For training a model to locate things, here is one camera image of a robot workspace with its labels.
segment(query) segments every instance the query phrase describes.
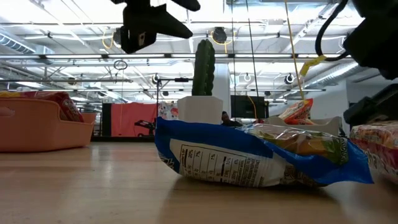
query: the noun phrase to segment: white pot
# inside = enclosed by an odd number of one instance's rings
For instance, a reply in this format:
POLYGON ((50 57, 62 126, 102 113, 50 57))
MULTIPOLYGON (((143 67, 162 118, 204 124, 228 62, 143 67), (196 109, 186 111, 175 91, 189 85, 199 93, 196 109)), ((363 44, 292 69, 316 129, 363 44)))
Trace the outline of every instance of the white pot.
POLYGON ((177 101, 178 119, 190 123, 220 124, 223 101, 214 96, 186 96, 177 101))

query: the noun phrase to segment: orange basket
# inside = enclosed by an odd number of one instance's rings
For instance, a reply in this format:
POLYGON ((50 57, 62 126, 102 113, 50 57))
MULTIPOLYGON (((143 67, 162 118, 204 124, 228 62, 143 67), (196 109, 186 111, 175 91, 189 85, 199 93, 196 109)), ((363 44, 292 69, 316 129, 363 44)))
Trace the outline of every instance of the orange basket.
POLYGON ((62 121, 58 104, 47 100, 0 98, 0 152, 43 152, 87 146, 95 113, 84 123, 62 121))

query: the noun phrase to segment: wooden table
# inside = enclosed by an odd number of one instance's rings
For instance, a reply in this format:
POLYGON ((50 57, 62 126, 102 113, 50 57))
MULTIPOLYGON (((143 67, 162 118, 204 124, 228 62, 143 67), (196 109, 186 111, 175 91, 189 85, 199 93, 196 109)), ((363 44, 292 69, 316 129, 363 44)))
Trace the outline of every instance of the wooden table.
POLYGON ((393 223, 397 186, 245 189, 183 178, 153 143, 0 154, 0 223, 393 223))

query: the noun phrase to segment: white column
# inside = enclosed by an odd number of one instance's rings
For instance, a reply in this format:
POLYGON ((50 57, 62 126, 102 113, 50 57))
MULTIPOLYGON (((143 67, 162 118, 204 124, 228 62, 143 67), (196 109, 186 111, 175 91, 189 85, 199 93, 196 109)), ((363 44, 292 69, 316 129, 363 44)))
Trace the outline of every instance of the white column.
POLYGON ((231 114, 231 93, 229 92, 229 69, 228 64, 216 64, 213 82, 213 96, 223 101, 223 111, 231 114))

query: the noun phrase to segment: cactus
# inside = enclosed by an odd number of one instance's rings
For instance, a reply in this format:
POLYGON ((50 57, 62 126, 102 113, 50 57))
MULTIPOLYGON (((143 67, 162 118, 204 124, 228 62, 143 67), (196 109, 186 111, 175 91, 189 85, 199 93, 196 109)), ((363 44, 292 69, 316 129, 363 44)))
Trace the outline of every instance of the cactus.
POLYGON ((198 44, 195 54, 195 74, 193 76, 192 96, 211 96, 215 70, 215 50, 209 40, 198 44))

